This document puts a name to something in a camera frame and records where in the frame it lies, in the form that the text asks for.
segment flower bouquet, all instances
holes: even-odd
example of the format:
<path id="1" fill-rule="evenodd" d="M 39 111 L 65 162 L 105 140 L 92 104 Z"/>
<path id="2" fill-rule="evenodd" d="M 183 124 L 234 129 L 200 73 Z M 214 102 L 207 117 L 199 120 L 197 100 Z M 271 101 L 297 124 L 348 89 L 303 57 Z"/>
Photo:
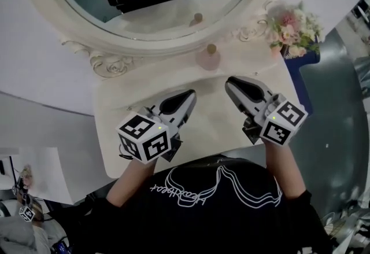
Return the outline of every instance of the flower bouquet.
<path id="1" fill-rule="evenodd" d="M 303 57 L 308 51 L 319 53 L 319 42 L 324 38 L 317 16 L 305 13 L 302 2 L 276 11 L 268 18 L 266 37 L 273 51 L 282 50 L 286 59 Z"/>

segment white wall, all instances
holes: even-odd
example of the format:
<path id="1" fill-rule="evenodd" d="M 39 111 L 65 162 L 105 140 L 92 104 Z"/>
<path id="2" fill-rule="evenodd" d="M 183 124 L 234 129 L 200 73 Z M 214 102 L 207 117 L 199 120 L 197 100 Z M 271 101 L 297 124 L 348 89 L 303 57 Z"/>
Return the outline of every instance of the white wall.
<path id="1" fill-rule="evenodd" d="M 112 181 L 105 172 L 93 117 L 47 108 L 4 94 L 0 94 L 0 112 L 1 150 L 57 149 L 73 201 Z"/>
<path id="2" fill-rule="evenodd" d="M 300 0 L 287 0 L 291 3 Z M 328 32 L 358 0 L 304 0 Z M 60 46 L 57 33 L 29 0 L 0 0 L 0 91 L 32 101 L 93 113 L 97 79 L 88 60 Z"/>

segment perfume bottle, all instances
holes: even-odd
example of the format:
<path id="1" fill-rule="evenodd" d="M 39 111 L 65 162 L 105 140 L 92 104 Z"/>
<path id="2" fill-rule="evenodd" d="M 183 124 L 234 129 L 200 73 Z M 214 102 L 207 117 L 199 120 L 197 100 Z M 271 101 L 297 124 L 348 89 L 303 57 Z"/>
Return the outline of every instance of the perfume bottle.
<path id="1" fill-rule="evenodd" d="M 214 44 L 209 44 L 207 48 L 197 54 L 195 60 L 204 70 L 213 71 L 220 65 L 221 55 Z"/>
<path id="2" fill-rule="evenodd" d="M 199 24 L 199 23 L 201 23 L 202 21 L 203 21 L 203 15 L 202 15 L 202 13 L 196 13 L 196 14 L 194 15 L 194 19 L 190 22 L 189 27 L 192 27 L 192 26 L 194 26 L 194 25 L 196 25 L 196 24 Z"/>

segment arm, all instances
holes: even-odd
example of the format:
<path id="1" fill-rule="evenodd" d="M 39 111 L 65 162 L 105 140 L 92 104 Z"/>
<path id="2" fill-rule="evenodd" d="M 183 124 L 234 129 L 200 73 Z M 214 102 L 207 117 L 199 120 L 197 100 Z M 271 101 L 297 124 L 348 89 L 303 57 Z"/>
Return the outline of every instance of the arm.
<path id="1" fill-rule="evenodd" d="M 264 142 L 267 170 L 275 177 L 288 199 L 299 197 L 306 191 L 306 186 L 290 148 Z"/>
<path id="2" fill-rule="evenodd" d="M 122 176 L 110 189 L 106 199 L 116 207 L 122 205 L 132 197 L 142 183 L 154 174 L 157 160 L 148 164 L 142 164 L 133 159 L 123 172 Z"/>

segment white vanity table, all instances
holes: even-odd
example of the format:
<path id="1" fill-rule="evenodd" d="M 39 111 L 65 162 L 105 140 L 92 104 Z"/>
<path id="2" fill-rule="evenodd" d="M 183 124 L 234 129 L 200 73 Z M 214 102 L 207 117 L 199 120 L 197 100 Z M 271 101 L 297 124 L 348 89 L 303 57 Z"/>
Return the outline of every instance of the white vanity table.
<path id="1" fill-rule="evenodd" d="M 129 161 L 119 157 L 115 127 L 129 110 L 137 111 L 159 94 L 194 89 L 197 104 L 181 129 L 182 147 L 171 163 L 250 146 L 241 114 L 224 90 L 232 75 L 254 77 L 298 102 L 282 58 L 272 58 L 261 19 L 271 0 L 174 0 L 139 9 L 103 23 L 74 0 L 32 0 L 63 35 L 62 43 L 90 57 L 101 77 L 94 92 L 94 115 L 105 170 L 119 177 Z M 194 13 L 204 21 L 189 27 Z M 215 44 L 221 64 L 206 71 L 195 56 Z"/>

